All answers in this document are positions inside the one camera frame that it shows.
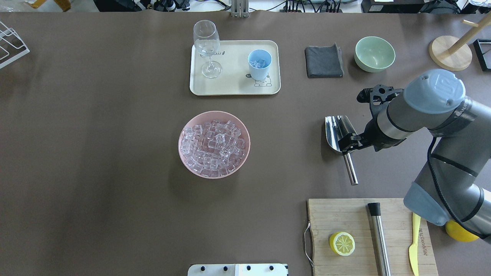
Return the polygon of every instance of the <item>cutting board handle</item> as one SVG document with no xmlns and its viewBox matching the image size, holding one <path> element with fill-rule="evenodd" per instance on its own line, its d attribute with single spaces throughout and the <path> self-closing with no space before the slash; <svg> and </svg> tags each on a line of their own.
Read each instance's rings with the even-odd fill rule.
<svg viewBox="0 0 491 276">
<path fill-rule="evenodd" d="M 310 262 L 310 266 L 314 267 L 314 262 L 312 261 L 312 258 L 307 253 L 307 231 L 310 229 L 310 221 L 307 223 L 307 228 L 303 232 L 303 248 L 305 249 L 305 256 L 307 256 L 308 261 Z"/>
</svg>

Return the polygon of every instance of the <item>beige tray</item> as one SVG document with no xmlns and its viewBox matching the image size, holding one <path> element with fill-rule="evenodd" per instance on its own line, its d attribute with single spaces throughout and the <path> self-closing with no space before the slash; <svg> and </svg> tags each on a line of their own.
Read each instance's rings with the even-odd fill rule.
<svg viewBox="0 0 491 276">
<path fill-rule="evenodd" d="M 411 276 L 408 248 L 412 243 L 411 211 L 402 198 L 309 199 L 308 212 L 313 244 L 314 276 L 377 276 L 377 263 L 366 204 L 380 202 L 382 225 L 392 275 Z M 355 239 L 355 251 L 347 257 L 329 247 L 329 236 L 346 231 Z M 418 243 L 420 276 L 437 276 L 428 225 L 421 219 Z"/>
<path fill-rule="evenodd" d="M 273 60 L 268 77 L 264 81 L 255 81 L 249 75 L 247 56 L 256 49 L 270 52 Z M 216 79 L 208 79 L 201 67 L 208 61 L 196 48 L 191 51 L 191 73 L 189 88 L 198 96 L 216 95 L 272 95 L 281 88 L 279 73 L 278 45 L 271 40 L 222 40 L 220 48 L 212 57 L 223 68 Z"/>
</svg>

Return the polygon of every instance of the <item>whole lemon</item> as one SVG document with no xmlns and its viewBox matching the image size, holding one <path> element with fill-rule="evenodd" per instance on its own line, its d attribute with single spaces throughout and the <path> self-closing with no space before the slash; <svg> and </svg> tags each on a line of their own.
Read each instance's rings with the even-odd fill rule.
<svg viewBox="0 0 491 276">
<path fill-rule="evenodd" d="M 445 224 L 445 230 L 450 237 L 459 242 L 468 243 L 479 239 L 478 236 L 468 232 L 455 221 L 448 221 Z"/>
</svg>

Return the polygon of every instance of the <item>lemon slice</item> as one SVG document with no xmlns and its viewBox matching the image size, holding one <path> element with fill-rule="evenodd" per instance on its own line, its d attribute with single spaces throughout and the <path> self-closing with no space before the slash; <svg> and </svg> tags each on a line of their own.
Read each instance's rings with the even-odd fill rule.
<svg viewBox="0 0 491 276">
<path fill-rule="evenodd" d="M 459 242 L 468 243 L 479 239 L 478 236 L 468 232 L 455 221 L 448 221 L 445 224 L 445 230 L 450 237 Z"/>
<path fill-rule="evenodd" d="M 355 250 L 355 239 L 346 232 L 336 232 L 329 237 L 332 251 L 341 256 L 349 256 Z"/>
</svg>

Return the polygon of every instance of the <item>wire dish rack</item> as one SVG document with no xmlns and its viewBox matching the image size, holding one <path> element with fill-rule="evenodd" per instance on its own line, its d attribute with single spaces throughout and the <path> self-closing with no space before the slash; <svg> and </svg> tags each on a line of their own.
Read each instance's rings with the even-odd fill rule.
<svg viewBox="0 0 491 276">
<path fill-rule="evenodd" d="M 0 69 L 29 53 L 16 31 L 0 21 Z"/>
</svg>

